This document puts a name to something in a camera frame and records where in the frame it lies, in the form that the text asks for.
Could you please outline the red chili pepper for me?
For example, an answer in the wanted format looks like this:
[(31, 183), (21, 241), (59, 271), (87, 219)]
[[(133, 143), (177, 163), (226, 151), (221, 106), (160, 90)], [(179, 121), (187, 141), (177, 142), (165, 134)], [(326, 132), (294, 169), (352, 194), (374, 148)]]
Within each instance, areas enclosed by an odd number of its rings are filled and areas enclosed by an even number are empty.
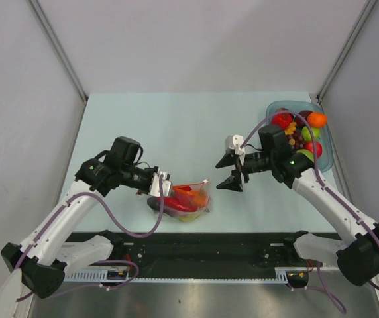
[(196, 212), (198, 210), (197, 207), (191, 204), (191, 197), (183, 196), (183, 197), (167, 197), (164, 200), (164, 205), (171, 209), (175, 209), (181, 212)]

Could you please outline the clear zip bag orange zipper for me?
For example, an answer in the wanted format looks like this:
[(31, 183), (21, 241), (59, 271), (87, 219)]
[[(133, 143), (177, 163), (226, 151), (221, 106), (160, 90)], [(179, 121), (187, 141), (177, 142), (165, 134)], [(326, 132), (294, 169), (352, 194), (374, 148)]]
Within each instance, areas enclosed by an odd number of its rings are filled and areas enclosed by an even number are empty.
[(191, 222), (210, 212), (209, 179), (196, 184), (172, 187), (170, 197), (164, 198), (164, 214), (181, 222)]

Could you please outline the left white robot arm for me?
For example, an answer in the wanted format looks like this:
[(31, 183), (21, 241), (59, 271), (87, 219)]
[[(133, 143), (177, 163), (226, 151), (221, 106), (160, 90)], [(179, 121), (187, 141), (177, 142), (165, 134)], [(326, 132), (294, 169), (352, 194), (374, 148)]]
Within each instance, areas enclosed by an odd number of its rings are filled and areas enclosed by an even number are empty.
[(66, 276), (66, 262), (57, 259), (63, 243), (96, 204), (119, 186), (153, 195), (160, 190), (157, 166), (139, 168), (139, 142), (117, 137), (109, 150), (85, 161), (64, 198), (20, 244), (8, 242), (1, 257), (9, 271), (21, 270), (21, 282), (39, 298), (50, 297)]

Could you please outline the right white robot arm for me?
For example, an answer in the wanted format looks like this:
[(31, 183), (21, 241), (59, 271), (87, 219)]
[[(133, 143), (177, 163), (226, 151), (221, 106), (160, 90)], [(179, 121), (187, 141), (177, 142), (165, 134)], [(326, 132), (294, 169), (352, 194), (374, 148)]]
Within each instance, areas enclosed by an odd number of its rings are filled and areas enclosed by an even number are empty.
[(339, 239), (299, 231), (285, 241), (284, 260), (291, 266), (305, 259), (336, 266), (355, 286), (363, 286), (379, 274), (379, 223), (357, 209), (332, 188), (315, 169), (312, 153), (294, 152), (284, 131), (266, 125), (258, 131), (262, 148), (246, 153), (244, 138), (228, 136), (225, 154), (217, 168), (234, 166), (217, 189), (243, 191), (250, 174), (270, 171), (275, 180), (306, 199), (332, 225)]

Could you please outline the orange pumpkin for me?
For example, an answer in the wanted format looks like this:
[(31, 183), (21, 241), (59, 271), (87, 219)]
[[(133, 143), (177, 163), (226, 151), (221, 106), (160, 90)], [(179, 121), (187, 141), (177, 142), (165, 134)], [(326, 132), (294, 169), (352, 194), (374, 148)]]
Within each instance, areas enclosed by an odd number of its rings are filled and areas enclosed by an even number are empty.
[(197, 208), (205, 207), (209, 203), (209, 196), (205, 190), (195, 192), (191, 204)]

